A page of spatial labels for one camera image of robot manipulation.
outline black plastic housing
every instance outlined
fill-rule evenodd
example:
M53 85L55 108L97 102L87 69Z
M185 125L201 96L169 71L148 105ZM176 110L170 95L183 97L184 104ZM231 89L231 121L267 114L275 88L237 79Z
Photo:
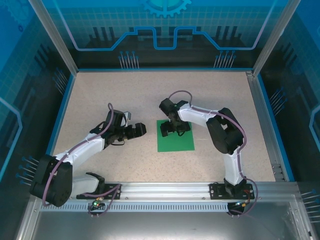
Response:
M187 101L182 100L175 104L169 98L160 103L159 108L170 119L160 126L162 137L167 137L168 133L178 132L180 134L191 130L189 123L182 121L178 114L179 109L187 103Z
M50 155L40 158L30 186L29 192L32 195L42 199L50 173L57 163L58 160ZM59 166L47 191L45 200L48 203L61 207L69 199L72 192L72 170L73 167L69 162L63 162Z
M113 118L111 119L111 111L108 112L106 120L93 128L91 134L99 134L105 129L111 121L110 127L104 132L101 137L104 139L104 148L113 144L115 141L122 142L123 140L135 139L147 133L146 126L139 122L133 125L121 126L125 114L122 111L114 110Z
M218 112L238 123L235 116L228 108L225 107ZM220 116L216 115L215 117L209 118L206 125L212 142L219 152L232 155L234 151L243 144L243 134L229 120L225 118L222 119Z

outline glass enclosure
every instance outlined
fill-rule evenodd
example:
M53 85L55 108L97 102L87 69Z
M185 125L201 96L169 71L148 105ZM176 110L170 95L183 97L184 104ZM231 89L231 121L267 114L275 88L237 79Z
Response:
M288 0L43 0L77 67L102 71L250 71L287 3ZM258 76L294 180L301 193L311 192L304 203L318 235L320 201L315 193L320 192L319 9L318 0L301 0ZM10 240L17 235L30 196L30 183L25 178L33 172L29 160L46 153L73 76L28 1L0 1L0 22L0 209L5 216L0 219L0 239ZM238 231L229 232L230 239L247 239L243 226L257 224L260 226L250 233L254 239L276 235L293 240L297 232L291 210L290 204L282 201L258 203L252 211L253 218L239 223L225 213L157 215L157 221L160 224L172 217L188 233L189 229L179 225L180 219L192 222L193 217L202 218L207 228L213 225L210 232L205 232L211 237L213 230L224 229L228 223ZM144 226L156 219L153 213L110 213L98 221L79 217L84 213L62 214L41 212L34 239L43 239L41 234L47 235L48 240L59 238L55 228L71 239L76 230L66 227L66 223L74 221L83 225L77 239L88 239L101 238L103 234L97 231L88 235L88 226L103 225L104 229L113 226L114 219L126 219L125 228L135 231L133 223L137 218ZM166 235L151 225L148 230Z
M320 2L301 0L261 71L277 126L302 193L320 186ZM312 221L317 202L308 203ZM314 223L319 234L320 225Z
M0 239L10 240L30 196L25 160L46 152L70 71L28 1L1 1L0 22Z
M80 69L252 68L288 0L44 0Z

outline metal frame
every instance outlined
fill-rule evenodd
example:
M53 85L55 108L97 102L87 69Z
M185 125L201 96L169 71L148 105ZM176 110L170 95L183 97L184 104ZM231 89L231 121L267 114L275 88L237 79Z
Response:
M276 181L290 181L288 170L286 169L284 158L281 153L279 143L276 137L274 127L268 112L266 100L264 99L261 86L258 79L253 76L252 72L247 72L247 79L251 90L256 113L259 118L264 142L268 151L271 166L274 169L274 177Z
M296 182L257 182L259 189L258 203L290 203L292 208L292 219L294 220L300 239L310 239L308 233L308 223L303 216L304 205ZM89 203L88 200L70 199L66 205L67 209L55 208L50 212L85 212L84 207L78 207ZM189 205L200 206L201 204L216 204L230 200L210 200L209 182L168 182L168 183L140 183L140 182L124 182L121 188L120 200L115 200L117 205L137 205L152 203L173 203L175 206L183 206L185 203ZM212 211L210 209L194 208L183 210L184 212L225 212L223 209ZM48 209L42 207L40 199L31 197L27 209L25 211L21 227L17 236L17 240L32 239L36 221L39 212L48 212ZM122 210L119 212L141 212L140 209ZM168 212L165 209L157 212Z
M32 238L39 216L40 207L41 200L35 196L30 196L16 240L29 240Z
M58 29L56 28L53 20L51 19L46 7L44 6L41 0L28 0L31 4L35 14L39 18L40 22L42 23L44 29L48 33L49 37L51 38L53 44L55 45L56 49L58 50L59 54L61 55L64 63L68 67L69 71L73 76L77 75L78 67L73 60L66 44L64 43L62 37L59 34Z
M57 28L55 27L49 13L40 0L29 0L34 11L45 27L47 33L52 39L54 45L58 49L61 57L68 66L73 75L76 75L78 68L73 61L66 45L64 44ZM260 56L258 57L253 73L247 72L248 83L254 100L260 121L262 133L267 146L269 158L272 167L277 167L280 170L275 170L275 178L277 182L257 182L259 189L258 202L286 202L291 206L292 221L295 222L297 232L300 239L309 240L309 231L312 236L316 237L312 230L306 209L304 207L298 184L296 182L285 182L278 180L289 180L284 159L279 148L275 131L268 113L266 102L262 94L262 89L257 80L257 76L263 65L266 63L270 53L275 47L278 39L282 35L289 20L294 14L300 0L289 0L284 8L281 17L279 18L275 28L273 29L266 45L264 46ZM70 199L67 204L76 205L79 203L87 203L86 200ZM116 200L116 204L136 204L136 203L217 203L223 204L230 200L210 200L209 183L208 182L189 182L189 183L122 183L120 200ZM46 211L42 207L41 201L33 196L30 197L27 205L20 230L17 235L17 240L31 239L35 230L39 212Z
M269 55L277 44L279 38L283 34L286 26L288 25L291 17L295 13L301 0L289 0L285 8L282 11L274 29L272 30L268 40L266 41L258 59L253 66L253 76L256 77L260 73L261 69L265 65Z

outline metal plate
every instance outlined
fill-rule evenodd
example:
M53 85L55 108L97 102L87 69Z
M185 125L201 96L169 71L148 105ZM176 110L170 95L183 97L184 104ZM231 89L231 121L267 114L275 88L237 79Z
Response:
M41 212L87 212L89 202L70 201L61 207L41 207ZM108 203L95 213L103 212ZM224 213L228 212L226 202L113 202L109 212L141 212L141 213Z
M243 192L243 194L238 194L235 197L231 197L227 192L226 192L226 188L225 188L225 184L224 183L212 183L209 184L209 189L210 189L210 199L211 200L247 200L248 199L248 195ZM255 193L254 193L254 189L252 187L252 184L247 183L246 185L244 185L244 189L243 190L248 190L249 192L251 191L252 193L250 193L250 199L253 200L255 199Z
M106 183L105 185L104 185L104 193L105 192L107 192L107 191L109 191L110 189L113 189L115 186L117 186L118 184L113 184L113 183ZM115 197L114 197L114 199L115 200L119 200L120 199L120 195L121 195L121 187L122 187L122 185L120 185L120 187L119 187L119 193L117 193L116 195L115 195ZM115 191L116 190L114 190L114 191L112 191L110 194L108 194L108 195L106 195L106 196L104 196L104 200L111 200L112 199L112 197L113 197L113 195L115 194ZM76 196L76 199L79 199L79 200L81 200L81 199L85 199L85 200L87 200L87 199L95 199L95 197L92 197L92 196L84 196L84 195L77 195Z

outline wire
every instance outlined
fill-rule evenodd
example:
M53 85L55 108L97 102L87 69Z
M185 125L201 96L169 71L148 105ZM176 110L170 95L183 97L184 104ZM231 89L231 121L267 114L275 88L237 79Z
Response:
M242 133L243 135L243 144L237 149L236 151L236 158L237 158L237 163L238 163L238 170L239 170L239 174L240 176L246 180L246 181L249 181L249 182L252 182L254 187L255 187L255 199L254 199L254 202L252 204L252 206L244 213L242 213L241 215L246 215L248 214L249 212L252 211L252 209L255 207L255 205L257 204L257 201L258 201L258 196L259 196L259 191L258 191L258 186L256 184L255 181L253 181L252 179L250 178L247 178L246 176L244 176L244 174L242 173L242 168L241 168L241 159L240 159L240 151L246 146L247 144L247 136L246 136L246 133L244 131L244 129L236 122L234 121L233 119L231 119L230 117L218 112L218 111L213 111L213 110L205 110L205 109L199 109L197 107L194 107L192 106L192 100L193 100L193 96L192 94L189 92L189 91L186 91L186 90L178 90L178 91L175 91L173 93L171 93L171 95L168 97L168 99L170 99L173 95L177 94L177 93L186 93L186 94L189 94L190 96L190 100L189 100L189 105L191 107L191 109L195 110L195 111L198 111L198 112L201 112L201 113L205 113L205 114L215 114L215 115L218 115L220 117L223 117L225 119L227 119L229 122L231 122L233 125L235 125L239 131Z
M88 139L85 139L84 141L78 143L77 145L75 145L74 147L72 147L70 150L68 150L68 152L58 161L58 163L54 166L52 172L50 173L50 176L48 178L48 181L46 182L46 185L45 185L45 188L44 188L44 191L43 191L43 196L42 196L42 205L44 207L48 207L50 206L51 204L50 203L46 203L46 198L47 198L47 193L48 193L48 189L49 189L49 186L50 186L50 183L56 173L56 171L58 170L59 166L62 164L62 162L68 157L69 154L71 154L74 150L76 150L78 147L82 146L83 144L85 143L88 143L96 138L98 138L99 136L101 136L102 134L104 134L108 128L110 127L111 123L112 123L112 119L114 118L114 107L112 106L111 103L108 103L108 108L109 110L111 111L111 118L110 118L110 121L109 123L107 124L107 126L97 135L95 136L92 136Z
M126 126L126 125L127 125L127 123L128 123L128 122L127 122L127 117L126 117L126 115L125 115L125 114L123 115L123 117L124 117L124 120L125 120L125 124L124 124L124 126Z
M185 132L186 131L182 131L182 132L181 131L177 131L179 137L182 137L185 134Z
M243 190L248 195L248 203L250 203L250 191L249 190Z
M109 190L109 191L107 191L107 192L105 192L105 193L102 193L102 194L97 194L97 195L95 195L95 194L89 194L89 193L83 194L83 195L86 196L86 197L94 197L94 198L97 197L97 198L98 198L98 197L104 197L104 196L106 196L106 195L108 195L108 194L110 194L110 193L112 193L112 192L114 191L114 194L113 194L113 196L112 196L112 198L111 198L111 201L110 201L109 205L105 208L105 210L104 210L102 213L97 214L97 217L99 217L99 216L101 216L101 215L103 215L103 214L106 214L107 211L110 209L111 204L113 203L113 201L114 201L114 199L115 199L115 197L116 197L116 195L117 195L117 193L118 193L118 190L119 190L120 186L121 186L121 185L118 184L117 186L115 186L115 187L112 188L111 190ZM88 214L91 214L92 216L94 216L94 215L92 214L91 207L92 207L92 205L89 206L89 208L88 208Z

